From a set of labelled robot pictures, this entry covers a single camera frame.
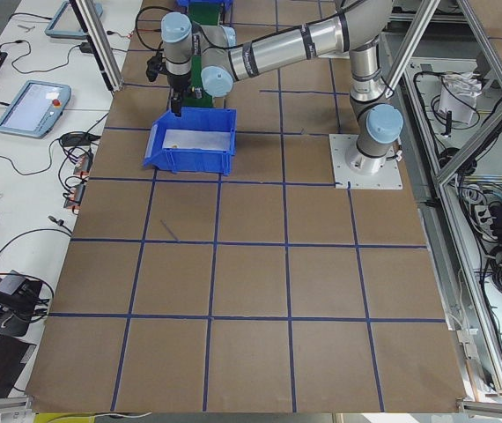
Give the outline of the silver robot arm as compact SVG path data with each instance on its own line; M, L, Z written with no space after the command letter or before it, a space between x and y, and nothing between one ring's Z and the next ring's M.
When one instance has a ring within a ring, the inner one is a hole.
M171 109L181 114L196 56L201 59L203 90L217 98L225 97L238 81L319 56L346 53L351 61L350 102L360 132L346 150L345 161L358 174L376 174L403 126L401 113L386 98L391 89L381 75L379 59L380 33L392 8L390 1L343 1L329 17L245 43L236 42L230 27L203 25L186 14L169 12L161 21L161 36L173 90Z

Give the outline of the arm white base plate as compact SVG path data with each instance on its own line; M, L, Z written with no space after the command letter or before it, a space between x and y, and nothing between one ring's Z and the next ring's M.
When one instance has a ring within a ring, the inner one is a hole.
M330 153L337 189L402 189L402 178L392 145L377 159L357 149L356 134L330 134Z

